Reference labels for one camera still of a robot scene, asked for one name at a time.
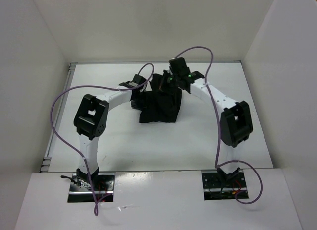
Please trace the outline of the black pleated skirt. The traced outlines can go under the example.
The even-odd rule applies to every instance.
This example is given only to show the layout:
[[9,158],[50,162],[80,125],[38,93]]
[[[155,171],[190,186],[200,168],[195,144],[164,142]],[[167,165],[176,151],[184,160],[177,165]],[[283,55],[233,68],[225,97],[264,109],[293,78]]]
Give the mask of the black pleated skirt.
[[144,91],[136,100],[135,108],[141,111],[139,123],[175,123],[181,107],[182,90],[170,87],[164,76],[154,74],[151,91]]

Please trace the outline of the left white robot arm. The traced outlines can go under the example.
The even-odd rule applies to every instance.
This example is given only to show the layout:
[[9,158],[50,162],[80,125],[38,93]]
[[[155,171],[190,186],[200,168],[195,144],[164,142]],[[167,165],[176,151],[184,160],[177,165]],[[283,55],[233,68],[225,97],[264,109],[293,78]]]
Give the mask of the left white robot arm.
[[119,86],[115,91],[108,91],[97,96],[86,94],[83,97],[74,118],[81,155],[76,175],[87,190],[93,190],[99,184],[98,142],[106,129],[109,111],[138,98],[143,90],[143,88],[130,90]]

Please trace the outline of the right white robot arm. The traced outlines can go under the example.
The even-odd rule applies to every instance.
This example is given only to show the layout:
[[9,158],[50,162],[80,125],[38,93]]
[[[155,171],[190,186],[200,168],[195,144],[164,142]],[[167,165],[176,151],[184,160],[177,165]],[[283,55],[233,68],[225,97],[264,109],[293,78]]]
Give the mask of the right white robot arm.
[[207,76],[198,71],[176,72],[165,70],[163,83],[187,91],[206,104],[212,104],[218,128],[215,168],[219,185],[228,187],[238,175],[240,162],[235,148],[253,132],[249,104],[238,102],[207,82]]

